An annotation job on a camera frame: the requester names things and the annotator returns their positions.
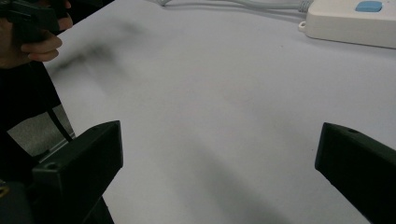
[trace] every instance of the white table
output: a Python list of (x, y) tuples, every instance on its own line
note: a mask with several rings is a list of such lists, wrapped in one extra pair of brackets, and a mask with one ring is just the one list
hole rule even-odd
[(47, 67), (76, 133), (121, 121), (116, 223), (368, 223), (314, 162), (323, 122), (396, 148), (396, 50), (311, 39), (303, 20), (117, 0), (62, 34)]

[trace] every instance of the blue button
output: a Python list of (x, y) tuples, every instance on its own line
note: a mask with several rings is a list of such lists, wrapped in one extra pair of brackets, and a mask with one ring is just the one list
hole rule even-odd
[(382, 2), (364, 1), (364, 2), (360, 2), (355, 10), (359, 12), (379, 12), (381, 9), (382, 9)]

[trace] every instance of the white box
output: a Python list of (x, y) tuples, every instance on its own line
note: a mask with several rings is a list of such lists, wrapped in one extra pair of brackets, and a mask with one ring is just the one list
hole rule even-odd
[(362, 0), (315, 0), (299, 30), (318, 39), (396, 49), (396, 0), (378, 12), (357, 11)]

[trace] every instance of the finger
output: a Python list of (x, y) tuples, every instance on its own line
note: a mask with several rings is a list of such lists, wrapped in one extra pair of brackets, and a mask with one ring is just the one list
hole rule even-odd
[(73, 27), (73, 21), (69, 14), (67, 14), (67, 18), (62, 18), (58, 20), (59, 30), (67, 30)]
[(58, 36), (53, 35), (49, 31), (43, 32), (43, 36), (45, 38), (44, 41), (23, 44), (21, 46), (21, 51), (25, 53), (42, 54), (53, 51), (62, 45), (62, 40)]
[(52, 50), (50, 52), (46, 53), (30, 53), (28, 55), (28, 58), (32, 61), (37, 61), (37, 62), (48, 62), (51, 61), (52, 59), (56, 58), (59, 55), (59, 51), (57, 49)]

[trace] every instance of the human hand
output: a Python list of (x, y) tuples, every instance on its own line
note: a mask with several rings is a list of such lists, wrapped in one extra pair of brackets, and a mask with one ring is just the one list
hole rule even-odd
[[(71, 7), (68, 1), (65, 2), (65, 7)], [(62, 18), (58, 22), (60, 30), (73, 26), (70, 17)], [(48, 62), (59, 55), (57, 49), (62, 45), (62, 40), (50, 31), (42, 31), (43, 41), (22, 44), (14, 35), (12, 26), (7, 19), (0, 19), (0, 68), (8, 69), (30, 61)]]

